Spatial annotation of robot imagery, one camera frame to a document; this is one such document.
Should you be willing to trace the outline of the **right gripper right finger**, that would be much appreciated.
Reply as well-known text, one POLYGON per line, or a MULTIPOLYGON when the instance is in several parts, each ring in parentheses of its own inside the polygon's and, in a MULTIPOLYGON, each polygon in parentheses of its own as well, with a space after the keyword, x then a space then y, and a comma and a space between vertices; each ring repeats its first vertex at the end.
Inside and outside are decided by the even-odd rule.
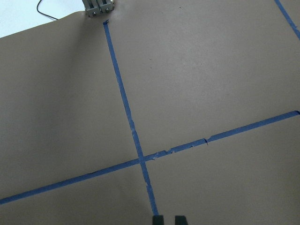
POLYGON ((188 225, 187 218, 184 215, 176 215, 175 225, 188 225))

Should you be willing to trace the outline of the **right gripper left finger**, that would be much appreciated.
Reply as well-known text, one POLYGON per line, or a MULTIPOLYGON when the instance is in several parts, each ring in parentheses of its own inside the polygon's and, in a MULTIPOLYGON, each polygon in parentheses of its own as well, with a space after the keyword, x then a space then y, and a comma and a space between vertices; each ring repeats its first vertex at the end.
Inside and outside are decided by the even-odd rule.
POLYGON ((163 215, 154 215, 152 217, 152 225, 164 225, 164 216, 163 215))

